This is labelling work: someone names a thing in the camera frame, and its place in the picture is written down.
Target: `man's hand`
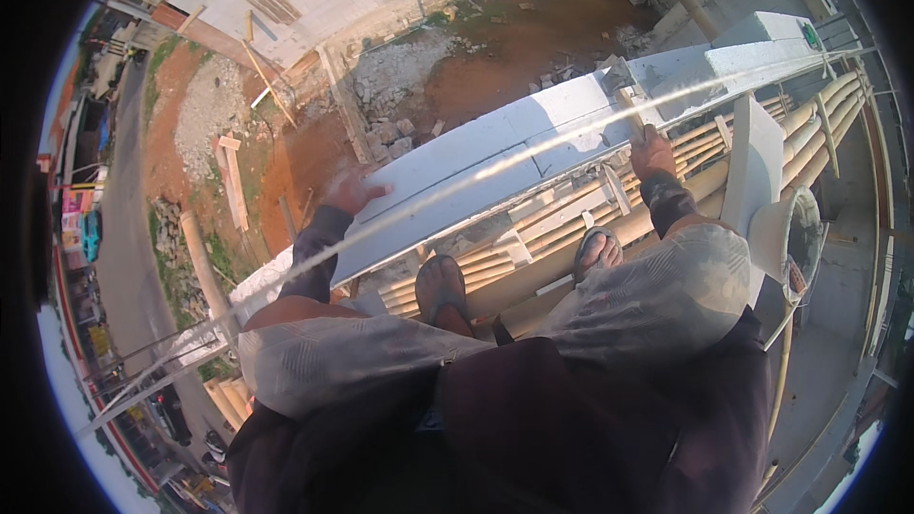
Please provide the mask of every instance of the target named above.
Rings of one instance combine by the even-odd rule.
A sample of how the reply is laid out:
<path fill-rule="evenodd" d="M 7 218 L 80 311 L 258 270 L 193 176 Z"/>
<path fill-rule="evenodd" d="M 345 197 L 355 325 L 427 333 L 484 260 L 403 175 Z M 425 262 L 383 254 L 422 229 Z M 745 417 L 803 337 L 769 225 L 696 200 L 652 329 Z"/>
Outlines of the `man's hand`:
<path fill-rule="evenodd" d="M 645 125 L 645 142 L 635 145 L 632 142 L 632 170 L 642 181 L 657 170 L 664 170 L 676 177 L 676 159 L 673 157 L 673 146 L 657 133 L 651 124 Z"/>
<path fill-rule="evenodd" d="M 363 165 L 337 175 L 327 193 L 325 204 L 356 216 L 370 200 L 390 194 L 394 190 L 393 185 L 366 187 L 362 183 L 362 179 L 367 177 L 372 170 L 371 165 Z"/>

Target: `road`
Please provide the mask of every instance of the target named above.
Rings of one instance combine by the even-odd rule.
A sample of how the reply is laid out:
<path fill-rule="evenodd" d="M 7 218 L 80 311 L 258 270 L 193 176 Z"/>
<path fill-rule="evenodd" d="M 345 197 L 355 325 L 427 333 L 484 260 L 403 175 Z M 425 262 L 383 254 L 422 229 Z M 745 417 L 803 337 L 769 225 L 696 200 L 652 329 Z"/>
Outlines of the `road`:
<path fill-rule="evenodd" d="M 143 196 L 139 138 L 145 64 L 128 64 L 124 74 L 115 114 L 114 161 L 101 200 L 104 233 L 95 267 L 111 340 L 116 351 L 126 355 L 177 327 L 159 285 Z M 128 360 L 124 369 L 132 375 L 152 361 L 144 352 Z M 231 435 L 196 372 L 175 380 L 175 389 L 193 441 L 188 448 L 174 449 L 186 464 L 201 468 L 200 457 L 208 450 L 203 435 L 215 429 L 226 442 Z"/>

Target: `sandal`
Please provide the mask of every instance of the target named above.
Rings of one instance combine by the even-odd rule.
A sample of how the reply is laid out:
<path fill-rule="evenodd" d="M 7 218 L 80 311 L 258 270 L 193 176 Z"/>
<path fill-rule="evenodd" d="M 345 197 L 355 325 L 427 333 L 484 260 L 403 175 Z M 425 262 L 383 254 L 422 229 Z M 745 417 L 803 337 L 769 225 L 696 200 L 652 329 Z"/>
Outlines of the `sandal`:
<path fill-rule="evenodd" d="M 574 255 L 574 285 L 577 287 L 578 284 L 584 281 L 584 272 L 580 265 L 581 257 L 584 256 L 584 249 L 587 247 L 587 241 L 590 240 L 590 237 L 594 234 L 604 234 L 606 235 L 606 242 L 609 243 L 610 239 L 616 242 L 616 246 L 619 246 L 622 250 L 622 246 L 619 243 L 619 239 L 616 238 L 616 235 L 612 231 L 603 226 L 591 226 L 587 229 L 587 232 L 584 233 L 584 238 L 580 239 L 580 245 L 577 245 L 577 252 Z"/>
<path fill-rule="evenodd" d="M 451 260 L 451 262 L 457 265 L 457 261 L 454 260 L 453 257 L 449 257 L 448 255 L 435 255 L 434 257 L 429 258 L 426 263 L 422 265 L 422 268 L 418 269 L 416 282 L 418 283 L 418 281 L 422 279 L 422 275 L 429 267 L 440 265 L 445 260 Z M 461 290 L 451 290 L 447 287 L 438 288 L 432 298 L 431 306 L 424 306 L 418 299 L 418 293 L 416 294 L 418 312 L 423 316 L 428 315 L 428 325 L 436 326 L 435 318 L 438 316 L 438 310 L 440 310 L 442 306 L 450 304 L 457 309 L 457 312 L 463 317 L 463 321 L 466 322 L 466 325 L 470 326 L 470 316 L 466 308 L 466 283 L 463 281 L 463 272 L 460 270 L 460 265 L 457 265 L 457 272 L 460 274 Z"/>

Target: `white bucket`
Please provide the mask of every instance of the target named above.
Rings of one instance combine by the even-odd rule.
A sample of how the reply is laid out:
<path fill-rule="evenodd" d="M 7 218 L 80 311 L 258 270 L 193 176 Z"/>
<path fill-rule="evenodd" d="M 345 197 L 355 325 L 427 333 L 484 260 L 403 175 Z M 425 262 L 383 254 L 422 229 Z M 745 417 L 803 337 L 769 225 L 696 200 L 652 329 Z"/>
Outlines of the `white bucket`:
<path fill-rule="evenodd" d="M 803 293 L 791 288 L 790 258 L 813 282 L 822 254 L 824 230 L 819 205 L 805 186 L 794 188 L 787 199 L 761 207 L 748 224 L 748 250 L 752 264 L 781 284 L 784 296 L 796 302 Z"/>

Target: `man's left hand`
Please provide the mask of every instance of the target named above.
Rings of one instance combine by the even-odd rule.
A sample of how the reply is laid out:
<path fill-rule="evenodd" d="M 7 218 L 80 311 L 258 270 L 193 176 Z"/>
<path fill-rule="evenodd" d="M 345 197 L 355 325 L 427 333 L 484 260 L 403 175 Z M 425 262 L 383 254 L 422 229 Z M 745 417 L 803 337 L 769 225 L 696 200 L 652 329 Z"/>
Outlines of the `man's left hand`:
<path fill-rule="evenodd" d="M 362 182 L 372 170 L 371 165 L 363 165 L 338 175 L 327 193 L 325 204 L 356 216 L 370 200 L 390 194 L 394 190 L 393 185 L 366 186 Z"/>

